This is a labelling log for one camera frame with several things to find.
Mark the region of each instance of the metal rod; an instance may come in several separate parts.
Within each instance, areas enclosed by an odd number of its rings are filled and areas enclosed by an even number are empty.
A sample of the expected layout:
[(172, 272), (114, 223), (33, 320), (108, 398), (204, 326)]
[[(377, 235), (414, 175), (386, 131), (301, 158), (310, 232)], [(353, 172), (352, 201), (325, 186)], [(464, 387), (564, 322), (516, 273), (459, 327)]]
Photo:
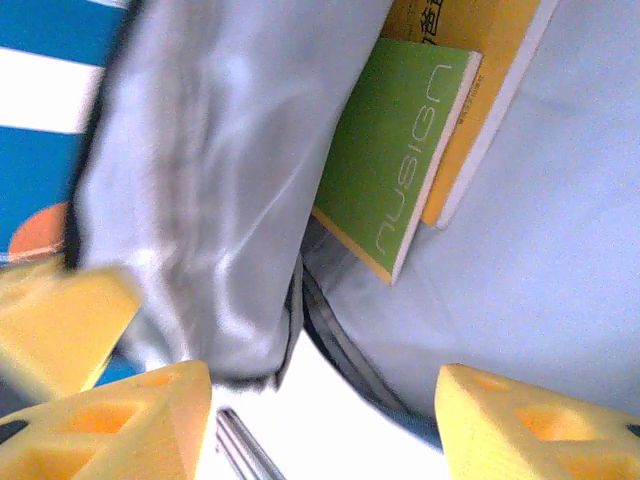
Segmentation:
[(218, 445), (242, 480), (286, 480), (231, 408), (216, 415)]

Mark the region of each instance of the light blue fabric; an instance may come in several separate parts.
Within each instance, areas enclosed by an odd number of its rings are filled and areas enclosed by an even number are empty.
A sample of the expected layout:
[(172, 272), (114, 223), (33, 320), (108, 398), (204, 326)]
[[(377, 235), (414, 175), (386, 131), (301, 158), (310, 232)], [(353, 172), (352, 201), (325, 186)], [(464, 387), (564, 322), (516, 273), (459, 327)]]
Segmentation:
[(150, 325), (122, 343), (136, 362), (166, 345), (170, 361), (263, 382), (295, 339), (284, 303), (300, 242), (391, 0), (184, 5), (145, 2), (106, 74), (72, 204), (79, 264), (138, 280)]
[(337, 242), (305, 255), (343, 328), (416, 411), (460, 362), (640, 415), (640, 23), (561, 0), (446, 231), (389, 288)]

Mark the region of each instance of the green notebook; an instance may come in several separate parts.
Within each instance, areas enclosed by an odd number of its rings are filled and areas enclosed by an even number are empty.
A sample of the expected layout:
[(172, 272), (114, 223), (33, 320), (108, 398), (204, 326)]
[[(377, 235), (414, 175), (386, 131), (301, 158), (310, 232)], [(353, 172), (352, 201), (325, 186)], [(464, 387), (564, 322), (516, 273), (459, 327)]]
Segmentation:
[(481, 58), (381, 38), (338, 122), (313, 214), (387, 283), (400, 273)]

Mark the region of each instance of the white surface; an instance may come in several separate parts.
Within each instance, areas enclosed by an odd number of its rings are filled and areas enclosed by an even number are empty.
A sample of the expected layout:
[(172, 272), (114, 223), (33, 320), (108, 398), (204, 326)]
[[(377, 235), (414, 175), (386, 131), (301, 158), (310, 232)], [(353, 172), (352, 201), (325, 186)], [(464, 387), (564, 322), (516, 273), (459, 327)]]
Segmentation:
[(279, 391), (214, 388), (197, 480), (236, 478), (215, 453), (215, 413), (227, 405), (287, 480), (449, 478), (442, 453), (364, 402), (304, 332)]
[(81, 133), (103, 69), (0, 48), (0, 127)]

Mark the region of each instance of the hole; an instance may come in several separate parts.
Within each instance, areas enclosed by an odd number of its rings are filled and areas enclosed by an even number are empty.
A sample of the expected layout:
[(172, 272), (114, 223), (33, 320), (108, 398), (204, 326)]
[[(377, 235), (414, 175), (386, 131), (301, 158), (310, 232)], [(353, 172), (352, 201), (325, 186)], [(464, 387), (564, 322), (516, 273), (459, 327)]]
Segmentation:
[(70, 480), (93, 457), (88, 450), (36, 449), (0, 466), (0, 478)]
[(74, 412), (58, 433), (118, 433), (138, 411), (127, 404), (92, 405)]
[(29, 422), (26, 420), (13, 420), (12, 422), (0, 425), (0, 445), (20, 433), (27, 425), (29, 425)]
[(138, 386), (140, 387), (162, 387), (173, 380), (173, 375), (170, 373), (158, 373), (157, 375), (149, 375), (146, 378), (138, 379)]
[(627, 430), (633, 433), (636, 437), (640, 438), (640, 425), (634, 425), (633, 423), (630, 423), (629, 425), (627, 425)]
[(596, 438), (595, 430), (582, 417), (557, 407), (529, 407), (516, 415), (538, 440), (579, 441)]
[(494, 392), (506, 392), (509, 390), (504, 383), (489, 378), (485, 375), (476, 375), (476, 383), (486, 390), (492, 390)]
[(638, 464), (632, 457), (602, 455), (565, 456), (558, 462), (577, 480), (638, 480)]

